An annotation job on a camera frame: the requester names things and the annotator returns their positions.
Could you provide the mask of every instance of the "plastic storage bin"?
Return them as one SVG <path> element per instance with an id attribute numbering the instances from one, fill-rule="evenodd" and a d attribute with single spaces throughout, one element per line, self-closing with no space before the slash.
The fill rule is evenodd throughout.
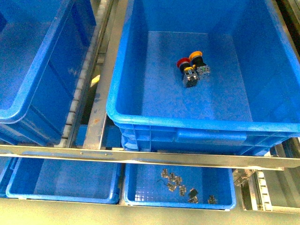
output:
<path id="1" fill-rule="evenodd" d="M 11 198 L 116 204 L 120 164 L 21 158 L 9 181 Z"/>
<path id="2" fill-rule="evenodd" d="M 185 196 L 180 196 L 179 187 L 173 192 L 168 189 L 168 179 L 161 176 L 163 169 L 182 178 L 187 189 Z M 125 173 L 124 199 L 129 205 L 218 210 L 232 209 L 236 205 L 230 169 L 127 164 Z M 198 192 L 199 203 L 188 202 L 193 188 Z M 208 203 L 210 195 L 215 204 Z"/>
<path id="3" fill-rule="evenodd" d="M 17 158 L 0 157 L 0 198 L 6 198 L 6 187 L 13 173 Z"/>
<path id="4" fill-rule="evenodd" d="M 58 144 L 96 25 L 89 0 L 2 0 L 0 140 Z"/>
<path id="5" fill-rule="evenodd" d="M 184 88 L 197 50 L 210 77 Z M 271 0 L 129 0 L 107 114 L 127 150 L 263 155 L 299 136 L 299 71 Z"/>

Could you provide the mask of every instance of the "gray floor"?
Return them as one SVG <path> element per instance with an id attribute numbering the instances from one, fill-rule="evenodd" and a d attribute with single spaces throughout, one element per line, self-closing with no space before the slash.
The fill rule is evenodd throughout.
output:
<path id="1" fill-rule="evenodd" d="M 300 222 L 299 214 L 243 211 L 239 189 L 237 198 L 238 205 L 230 212 L 0 199 L 0 224 L 297 225 Z"/>

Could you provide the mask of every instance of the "bin floor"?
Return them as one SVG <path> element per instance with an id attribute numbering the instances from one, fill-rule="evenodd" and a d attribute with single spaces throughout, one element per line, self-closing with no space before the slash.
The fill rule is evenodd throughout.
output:
<path id="1" fill-rule="evenodd" d="M 135 183 L 129 185 L 129 192 L 135 192 L 135 198 L 129 199 L 138 202 L 165 202 L 165 203 L 188 203 L 188 193 L 194 188 L 199 193 L 197 198 L 199 203 L 208 203 L 210 195 L 218 200 L 218 169 L 186 167 L 186 166 L 166 166 L 166 165 L 134 165 L 132 170 L 135 174 Z M 182 184 L 187 188 L 185 196 L 180 196 L 179 188 L 174 192 L 168 190 L 166 184 L 167 178 L 161 177 L 163 169 L 167 169 L 168 173 L 175 173 L 176 176 L 182 178 Z"/>
<path id="2" fill-rule="evenodd" d="M 7 23 L 0 32 L 0 109 L 13 103 L 50 24 Z"/>
<path id="3" fill-rule="evenodd" d="M 210 78 L 184 88 L 176 62 L 199 50 L 211 68 Z M 252 121 L 232 36 L 150 31 L 146 58 L 140 63 L 143 98 L 136 98 L 142 98 L 141 115 Z"/>
<path id="4" fill-rule="evenodd" d="M 6 162 L 9 160 L 8 157 L 0 157 L 0 174 L 2 173 L 5 165 L 6 165 Z"/>
<path id="5" fill-rule="evenodd" d="M 33 194 L 106 199 L 113 167 L 110 163 L 44 160 Z"/>

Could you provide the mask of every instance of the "metal support beam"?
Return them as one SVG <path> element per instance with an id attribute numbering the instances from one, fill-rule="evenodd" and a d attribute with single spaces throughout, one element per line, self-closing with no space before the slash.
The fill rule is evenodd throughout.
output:
<path id="1" fill-rule="evenodd" d="M 284 167 L 300 166 L 298 158 L 130 152 L 122 148 L 91 150 L 0 145 L 0 156 L 257 170 L 283 170 Z"/>

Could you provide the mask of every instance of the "storage rack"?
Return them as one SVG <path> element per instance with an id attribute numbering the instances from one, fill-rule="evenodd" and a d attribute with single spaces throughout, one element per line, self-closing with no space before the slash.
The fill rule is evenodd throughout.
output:
<path id="1" fill-rule="evenodd" d="M 299 23 L 300 9 L 297 1 L 283 0 L 282 2 L 283 5 L 289 9 L 288 12 L 291 13 L 291 18 L 294 19 L 294 23 Z M 293 40 L 275 0 L 273 0 L 273 4 L 281 19 L 284 30 L 287 32 L 293 45 Z M 80 126 L 80 119 L 87 99 L 88 88 L 82 90 L 79 107 L 77 107 L 77 111 L 75 112 L 76 117 L 72 124 L 70 135 L 67 138 L 66 148 L 0 145 L 0 156 L 234 168 L 234 182 L 236 186 L 240 186 L 241 188 L 243 209 L 300 213 L 300 208 L 297 207 L 272 205 L 263 171 L 293 169 L 296 170 L 299 177 L 299 138 L 293 138 L 284 144 L 272 148 L 270 154 L 265 157 L 126 152 L 122 148 L 106 149 L 105 146 L 102 145 L 107 119 L 105 104 L 119 47 L 126 8 L 127 0 L 109 0 L 105 8 L 104 19 L 97 38 L 97 50 L 92 57 L 91 70 L 89 70 L 87 80 L 91 80 L 96 65 L 103 64 L 103 68 L 83 148 L 71 148 L 71 146 Z M 110 40 L 107 41 L 105 36 L 110 36 Z M 124 204 L 122 196 L 120 198 L 120 204 Z"/>

